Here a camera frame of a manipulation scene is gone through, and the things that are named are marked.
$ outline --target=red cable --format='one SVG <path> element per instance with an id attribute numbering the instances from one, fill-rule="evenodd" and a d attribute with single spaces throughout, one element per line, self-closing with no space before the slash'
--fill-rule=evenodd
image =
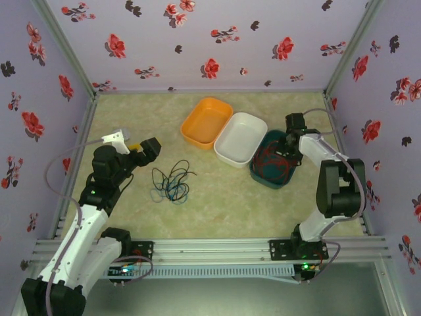
<path id="1" fill-rule="evenodd" d="M 322 263 L 323 263 L 323 257 L 322 257 L 322 254 L 320 253 L 320 252 L 318 252 L 318 251 L 314 251 L 314 253 L 316 254 L 316 255 L 318 255 L 318 258 L 320 259 L 320 263 L 318 264 L 319 266 L 321 266 L 322 265 Z"/>
<path id="2" fill-rule="evenodd" d="M 275 154 L 277 140 L 270 142 L 267 146 L 259 147 L 256 155 L 253 157 L 253 171 L 257 173 L 262 179 L 267 181 L 277 181 L 284 178 L 282 184 L 285 184 L 289 178 L 289 172 L 292 167 L 296 165 L 295 161 L 289 161 L 288 159 Z M 263 168 L 273 165 L 278 168 L 281 172 L 280 176 L 275 178 L 267 178 L 263 175 Z"/>

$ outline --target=white bowl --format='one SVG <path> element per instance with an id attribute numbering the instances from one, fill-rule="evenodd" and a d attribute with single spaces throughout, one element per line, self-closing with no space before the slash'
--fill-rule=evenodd
<path id="1" fill-rule="evenodd" d="M 236 168 L 243 168 L 253 158 L 267 131 L 268 126 L 263 120 L 239 112 L 225 125 L 213 149 L 223 162 Z"/>

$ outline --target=tangled cable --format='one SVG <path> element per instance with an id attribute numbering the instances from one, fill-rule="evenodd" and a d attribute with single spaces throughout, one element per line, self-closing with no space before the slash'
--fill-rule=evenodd
<path id="1" fill-rule="evenodd" d="M 186 168 L 177 168 L 178 164 L 180 163 L 187 163 Z M 185 183 L 187 180 L 188 174 L 194 174 L 197 176 L 196 173 L 193 171 L 189 171 L 190 163 L 182 159 L 178 161 L 171 169 L 170 175 L 166 176 L 161 170 L 158 168 L 152 169 L 152 182 L 155 189 L 151 190 L 151 198 L 152 201 L 155 203 L 160 203 L 166 197 L 174 204 L 183 204 L 187 201 L 187 195 L 190 191 L 190 187 L 188 184 Z M 162 180 L 160 182 L 155 181 L 155 174 L 160 173 Z M 153 192 L 160 197 L 160 199 L 154 199 Z"/>
<path id="2" fill-rule="evenodd" d="M 253 171 L 258 174 L 262 179 L 271 182 L 277 182 L 281 179 L 282 183 L 285 184 L 289 179 L 290 170 L 297 165 L 296 161 L 291 161 L 285 157 L 281 157 L 275 154 L 278 141 L 274 140 L 266 146 L 261 146 L 257 149 L 256 155 L 253 157 Z M 268 178 L 264 175 L 264 169 L 274 166 L 280 172 L 279 176 L 274 178 Z"/>

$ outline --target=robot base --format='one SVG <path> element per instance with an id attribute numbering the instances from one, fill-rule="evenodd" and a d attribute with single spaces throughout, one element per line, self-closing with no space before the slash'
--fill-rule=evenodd
<path id="1" fill-rule="evenodd" d="M 290 260 L 323 260 L 329 258 L 326 244 L 319 242 L 305 242 L 301 239 L 299 225 L 291 234 L 291 239 L 269 240 L 270 258 L 273 261 Z"/>

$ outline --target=plastic container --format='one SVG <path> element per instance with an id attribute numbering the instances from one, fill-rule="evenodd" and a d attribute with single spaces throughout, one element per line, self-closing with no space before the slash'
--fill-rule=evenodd
<path id="1" fill-rule="evenodd" d="M 201 148 L 212 149 L 221 130 L 232 117 L 228 103 L 213 97 L 202 99 L 186 118 L 181 127 L 184 139 Z"/>
<path id="2" fill-rule="evenodd" d="M 215 141 L 216 155 L 233 167 L 245 167 L 267 131 L 268 126 L 263 120 L 247 113 L 236 113 Z"/>
<path id="3" fill-rule="evenodd" d="M 269 131 L 266 134 L 266 136 L 263 138 L 263 141 L 261 142 L 261 144 L 259 146 L 259 149 L 261 147 L 266 147 L 268 144 L 270 144 L 273 141 L 279 140 L 282 136 L 286 137 L 287 134 L 280 131 L 280 130 Z M 259 153 L 260 153 L 260 150 L 258 150 L 255 153 L 255 156 L 258 155 Z M 268 188 L 274 189 L 274 190 L 278 190 L 278 189 L 282 188 L 283 186 L 285 186 L 289 183 L 289 181 L 291 180 L 291 178 L 294 174 L 295 167 L 290 168 L 287 179 L 280 178 L 280 179 L 277 179 L 277 180 L 267 180 L 267 179 L 278 178 L 279 176 L 282 175 L 282 170 L 280 170 L 275 165 L 268 165 L 268 166 L 262 167 L 261 170 L 260 170 L 263 177 L 264 177 L 264 178 L 262 178 L 262 176 L 259 174 L 259 172 L 255 172 L 255 170 L 254 170 L 255 156 L 253 156 L 253 159 L 250 161 L 250 164 L 249 164 L 250 175 L 251 175 L 251 178 L 253 178 L 253 180 L 257 181 L 258 183 L 263 184 L 264 186 L 267 186 Z"/>

